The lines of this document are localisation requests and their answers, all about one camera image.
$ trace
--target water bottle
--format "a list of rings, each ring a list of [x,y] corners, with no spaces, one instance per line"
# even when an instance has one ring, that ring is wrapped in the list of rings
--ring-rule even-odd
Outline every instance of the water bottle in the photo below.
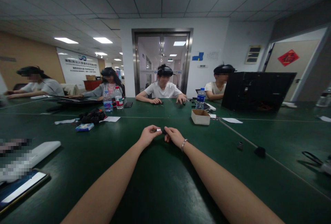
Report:
[[[198,93],[198,98],[197,98],[197,105],[195,109],[202,109],[203,110],[203,105],[204,105],[204,99],[206,98],[206,92],[204,91],[204,88],[201,88],[199,93]]]
[[[106,112],[113,111],[113,101],[111,100],[110,93],[108,90],[105,90],[103,93],[103,107]]]
[[[122,98],[122,93],[120,91],[119,86],[115,87],[114,95],[115,95],[115,101],[116,101],[116,108],[123,109],[123,98]]]
[[[328,107],[331,103],[331,86],[323,91],[320,99],[316,103],[317,107]]]

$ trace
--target red decoration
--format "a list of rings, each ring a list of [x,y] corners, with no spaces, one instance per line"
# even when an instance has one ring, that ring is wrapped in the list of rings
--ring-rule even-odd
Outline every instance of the red decoration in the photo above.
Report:
[[[298,60],[300,57],[295,53],[294,50],[290,50],[289,52],[285,53],[284,55],[280,56],[278,60],[286,67],[287,65],[293,63],[294,61]]]

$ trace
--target gray cardigan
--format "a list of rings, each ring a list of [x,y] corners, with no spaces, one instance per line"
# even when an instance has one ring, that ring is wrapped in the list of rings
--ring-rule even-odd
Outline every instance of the gray cardigan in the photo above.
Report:
[[[105,83],[101,83],[99,85],[99,87],[95,88],[94,90],[90,91],[90,92],[85,92],[85,93],[82,93],[82,95],[84,97],[93,97],[93,96],[96,96],[96,97],[100,97],[100,96],[103,96],[103,92],[105,90],[108,90],[108,83],[105,84]],[[115,94],[114,92],[111,94],[111,98],[115,98]]]

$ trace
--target person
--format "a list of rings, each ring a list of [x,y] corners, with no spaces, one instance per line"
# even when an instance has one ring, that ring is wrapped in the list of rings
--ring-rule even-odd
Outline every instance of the person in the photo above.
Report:
[[[19,69],[16,73],[27,77],[30,83],[19,90],[4,92],[8,99],[40,95],[64,96],[61,85],[56,80],[45,75],[44,71],[39,67],[27,66]]]
[[[109,223],[128,186],[142,151],[162,131],[155,125],[146,127],[139,140],[105,171],[85,192],[61,222]],[[283,223],[253,192],[235,176],[202,153],[181,133],[171,127],[164,140],[172,141],[190,159],[208,192],[230,223]]]
[[[165,64],[158,67],[158,80],[153,82],[148,86],[144,91],[140,92],[136,96],[136,100],[149,102],[151,104],[162,104],[162,101],[159,98],[172,98],[177,97],[176,103],[185,103],[187,96],[183,94],[175,84],[169,82],[170,77],[173,75],[172,69]],[[146,98],[146,95],[152,94],[152,98]]]
[[[204,87],[207,99],[221,100],[224,97],[226,82],[229,78],[229,73],[235,72],[235,68],[232,65],[220,65],[214,69],[215,82],[209,82]]]
[[[103,93],[105,90],[109,91],[111,98],[115,98],[114,91],[116,86],[119,86],[120,92],[122,93],[122,97],[125,96],[124,86],[121,83],[121,80],[118,78],[116,71],[112,67],[104,68],[101,71],[101,75],[103,76],[103,83],[101,83],[99,87],[95,88],[90,92],[68,96],[68,98],[83,98],[96,96],[98,97],[98,100],[103,100]]]

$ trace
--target conference table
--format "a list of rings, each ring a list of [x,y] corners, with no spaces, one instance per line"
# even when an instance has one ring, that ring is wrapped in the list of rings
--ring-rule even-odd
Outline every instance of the conference table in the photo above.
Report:
[[[1,138],[30,138],[33,149],[59,140],[61,147],[37,165],[50,179],[0,215],[1,223],[60,223],[94,181],[116,162],[149,125],[174,127],[195,147],[219,163],[285,223],[330,223],[331,176],[302,155],[309,151],[325,160],[331,154],[330,109],[314,103],[282,107],[278,113],[230,111],[220,101],[208,102],[218,119],[208,126],[195,125],[192,106],[164,99],[152,105],[126,98],[131,108],[114,109],[107,116],[117,122],[101,122],[89,132],[75,132],[74,119],[102,104],[70,107],[51,114],[57,105],[45,100],[12,99],[0,108]],[[221,118],[236,118],[233,124]],[[237,149],[239,142],[243,150]],[[258,157],[257,146],[266,149]],[[173,143],[158,136],[138,159],[126,192],[111,223],[227,223],[189,159]]]

